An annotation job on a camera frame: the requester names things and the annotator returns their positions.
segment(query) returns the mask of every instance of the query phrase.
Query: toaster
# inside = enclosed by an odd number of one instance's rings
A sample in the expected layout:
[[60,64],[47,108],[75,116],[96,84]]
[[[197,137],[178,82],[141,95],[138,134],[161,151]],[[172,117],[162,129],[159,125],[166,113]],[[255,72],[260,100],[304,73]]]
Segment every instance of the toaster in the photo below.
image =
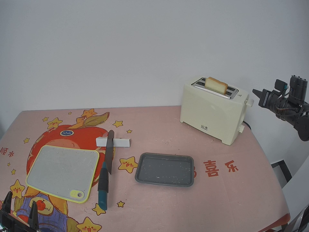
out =
[[248,92],[234,85],[228,84],[225,94],[205,88],[205,80],[196,77],[185,83],[180,122],[231,145],[244,130],[246,108],[252,107],[254,101]]

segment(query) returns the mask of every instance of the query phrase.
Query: cable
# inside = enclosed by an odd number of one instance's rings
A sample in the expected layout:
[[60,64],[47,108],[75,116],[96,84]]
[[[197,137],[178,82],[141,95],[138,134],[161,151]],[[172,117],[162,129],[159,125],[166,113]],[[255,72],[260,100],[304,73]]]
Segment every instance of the cable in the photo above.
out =
[[245,123],[251,130],[251,126],[246,121],[243,121],[243,123]]
[[[287,94],[285,94],[285,91],[286,91],[286,89],[283,91],[282,96],[281,96],[281,97],[278,97],[278,99],[276,100],[276,102],[277,102],[280,98],[283,98],[283,97],[289,95],[289,94],[293,91],[293,89],[291,88],[291,90],[290,90]],[[275,102],[275,108],[277,108],[278,110],[282,110],[282,111],[284,111],[284,110],[296,111],[296,110],[297,110],[296,108],[292,108],[292,107],[289,107],[289,108],[279,108],[279,107],[277,107],[276,102]]]

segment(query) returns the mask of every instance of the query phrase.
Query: toast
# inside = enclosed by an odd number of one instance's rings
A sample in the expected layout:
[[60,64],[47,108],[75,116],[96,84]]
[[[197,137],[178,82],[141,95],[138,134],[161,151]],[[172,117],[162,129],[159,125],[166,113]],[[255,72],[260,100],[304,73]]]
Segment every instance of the toast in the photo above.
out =
[[219,80],[214,79],[212,77],[208,77],[206,78],[206,81],[205,81],[205,88],[211,89],[221,94],[225,94],[226,89],[227,89],[227,84],[220,82]]

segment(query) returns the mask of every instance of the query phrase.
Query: teal knife handle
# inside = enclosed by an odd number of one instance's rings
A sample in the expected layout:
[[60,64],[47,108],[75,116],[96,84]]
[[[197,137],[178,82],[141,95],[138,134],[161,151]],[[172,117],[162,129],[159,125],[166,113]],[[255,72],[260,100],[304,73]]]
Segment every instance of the teal knife handle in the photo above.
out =
[[106,191],[99,191],[98,192],[98,205],[103,210],[107,210],[107,192]]
[[107,193],[108,193],[108,170],[106,162],[103,162],[100,175],[98,178],[98,205],[103,210],[107,210]]

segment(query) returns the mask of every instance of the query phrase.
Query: pink tablecloth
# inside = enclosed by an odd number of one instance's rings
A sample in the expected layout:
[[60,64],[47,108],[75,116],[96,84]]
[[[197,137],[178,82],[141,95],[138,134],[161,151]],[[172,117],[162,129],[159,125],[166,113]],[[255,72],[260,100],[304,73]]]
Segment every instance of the pink tablecloth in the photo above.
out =
[[[49,232],[258,232],[289,220],[278,180],[248,127],[228,146],[179,117],[179,106],[23,111],[0,141],[0,200],[12,190],[13,215],[25,221],[29,204],[39,202],[40,229]],[[43,145],[98,150],[103,160],[105,150],[95,138],[110,129],[117,138],[131,138],[131,147],[116,148],[106,212],[97,205],[97,174],[84,204],[27,188],[26,173]],[[64,136],[63,130],[74,133]],[[138,163],[144,152],[193,157],[194,184],[136,182],[136,168],[120,167],[120,160]]]

